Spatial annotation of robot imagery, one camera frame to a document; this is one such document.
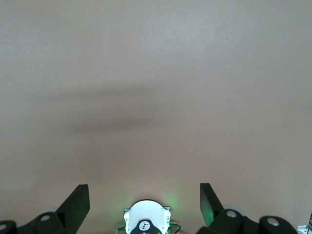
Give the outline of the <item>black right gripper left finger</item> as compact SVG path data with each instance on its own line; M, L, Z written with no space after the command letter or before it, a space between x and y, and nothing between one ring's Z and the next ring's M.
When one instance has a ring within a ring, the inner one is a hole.
M2 234L75 234L90 210L89 187L78 185L54 212L39 214L18 227L13 220L2 220Z

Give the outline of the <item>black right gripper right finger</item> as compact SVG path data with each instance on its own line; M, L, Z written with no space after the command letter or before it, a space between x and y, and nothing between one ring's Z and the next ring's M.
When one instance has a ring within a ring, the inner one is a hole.
M199 234L296 234L297 230L277 216L263 216L258 222L234 209L225 209L211 184L200 184L200 209L205 226Z

